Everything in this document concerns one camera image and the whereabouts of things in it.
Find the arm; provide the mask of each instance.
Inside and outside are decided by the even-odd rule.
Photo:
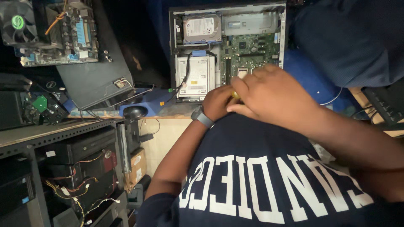
[[[245,105],[232,105],[250,118],[299,132],[360,171],[359,180],[389,201],[404,201],[404,149],[391,137],[318,105],[282,69],[266,65],[232,81]]]
[[[232,92],[231,86],[222,86],[210,91],[202,104],[204,114],[212,121],[225,116],[226,107],[236,102],[234,99],[229,101]],[[207,130],[199,121],[189,124],[157,167],[145,199],[158,193],[179,195],[181,183],[187,175],[192,157]]]

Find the hand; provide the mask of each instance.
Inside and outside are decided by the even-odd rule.
[[[211,90],[205,97],[202,106],[206,117],[212,121],[224,117],[227,114],[227,107],[237,103],[237,99],[231,96],[233,88],[225,85]]]
[[[263,122],[300,132],[322,110],[304,88],[288,73],[266,64],[246,75],[234,78],[234,90],[245,105],[232,105],[234,111]]]

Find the computer mouse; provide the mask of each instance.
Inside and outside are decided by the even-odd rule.
[[[130,106],[124,109],[124,118],[134,120],[147,115],[149,110],[143,106]]]

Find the yellow screwdriver handle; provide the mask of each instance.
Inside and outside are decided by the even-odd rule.
[[[240,99],[240,96],[238,96],[237,92],[233,91],[233,98],[235,99]]]

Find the watch strap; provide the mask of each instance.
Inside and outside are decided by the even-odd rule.
[[[211,119],[206,117],[206,115],[203,112],[200,112],[199,116],[196,119],[209,129],[211,129],[215,125],[215,123]]]

